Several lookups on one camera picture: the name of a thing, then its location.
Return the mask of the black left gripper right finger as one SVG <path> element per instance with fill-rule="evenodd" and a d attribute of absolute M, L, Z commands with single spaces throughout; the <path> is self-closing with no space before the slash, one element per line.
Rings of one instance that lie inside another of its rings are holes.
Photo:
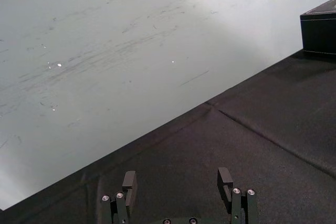
<path fill-rule="evenodd" d="M 226 167 L 217 169 L 217 188 L 231 223 L 258 223 L 257 193 L 254 189 L 243 191 L 235 187 Z"/>

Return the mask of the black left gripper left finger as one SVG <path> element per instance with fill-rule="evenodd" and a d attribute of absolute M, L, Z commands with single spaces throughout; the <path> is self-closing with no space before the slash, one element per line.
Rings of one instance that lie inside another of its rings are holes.
<path fill-rule="evenodd" d="M 101 223 L 130 223 L 137 188 L 136 171 L 127 171 L 122 190 L 101 197 Z"/>

